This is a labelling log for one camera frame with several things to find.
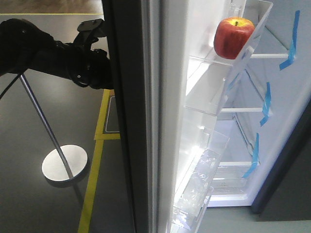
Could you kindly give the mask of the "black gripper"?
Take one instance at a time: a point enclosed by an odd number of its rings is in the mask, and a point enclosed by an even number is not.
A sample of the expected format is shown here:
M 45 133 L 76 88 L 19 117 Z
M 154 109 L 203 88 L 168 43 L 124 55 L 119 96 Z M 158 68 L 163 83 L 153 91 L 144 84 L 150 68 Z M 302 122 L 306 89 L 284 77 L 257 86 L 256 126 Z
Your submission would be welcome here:
M 66 67 L 69 78 L 80 87 L 93 89 L 113 89 L 112 71 L 107 52 L 92 49 L 99 38 L 106 37 L 103 19 L 93 19 L 80 23 L 74 41 L 68 44 Z

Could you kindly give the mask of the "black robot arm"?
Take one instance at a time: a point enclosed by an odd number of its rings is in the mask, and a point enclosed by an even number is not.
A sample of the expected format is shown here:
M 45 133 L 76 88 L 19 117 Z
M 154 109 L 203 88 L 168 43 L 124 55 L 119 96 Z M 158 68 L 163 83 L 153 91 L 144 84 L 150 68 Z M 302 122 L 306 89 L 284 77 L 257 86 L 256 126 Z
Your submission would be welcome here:
M 22 74 L 28 69 L 73 81 L 80 87 L 113 89 L 107 52 L 91 49 L 106 37 L 103 19 L 82 22 L 72 43 L 63 43 L 25 19 L 0 24 L 0 73 Z

